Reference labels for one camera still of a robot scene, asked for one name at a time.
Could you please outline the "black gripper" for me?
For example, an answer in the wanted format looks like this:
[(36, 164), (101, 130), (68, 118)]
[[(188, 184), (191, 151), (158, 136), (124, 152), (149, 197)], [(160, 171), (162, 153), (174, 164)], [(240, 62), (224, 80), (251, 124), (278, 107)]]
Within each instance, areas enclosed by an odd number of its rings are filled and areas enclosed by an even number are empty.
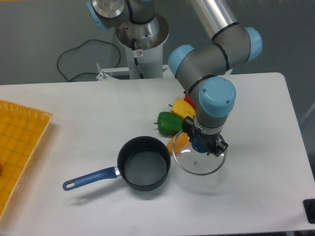
[(207, 156), (210, 154), (219, 157), (227, 148), (228, 143), (219, 140), (222, 126), (210, 128), (202, 125), (198, 120), (185, 117), (182, 121), (182, 132), (189, 137), (193, 148), (207, 148)]

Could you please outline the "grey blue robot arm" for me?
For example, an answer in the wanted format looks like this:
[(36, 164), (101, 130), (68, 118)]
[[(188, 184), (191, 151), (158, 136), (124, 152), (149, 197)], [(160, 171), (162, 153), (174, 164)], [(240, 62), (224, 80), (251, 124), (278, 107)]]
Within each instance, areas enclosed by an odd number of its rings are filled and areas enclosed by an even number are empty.
[[(195, 151), (219, 156), (227, 149), (220, 132), (236, 98), (234, 85), (222, 75), (257, 57), (262, 39), (255, 29), (241, 27), (223, 0), (191, 4), (212, 43), (200, 51), (191, 45), (178, 47), (169, 56), (168, 67), (196, 105), (195, 117), (183, 121), (183, 132)], [(156, 13), (154, 1), (90, 0), (87, 7), (100, 30), (115, 28), (131, 79), (162, 76), (162, 47), (169, 27)]]

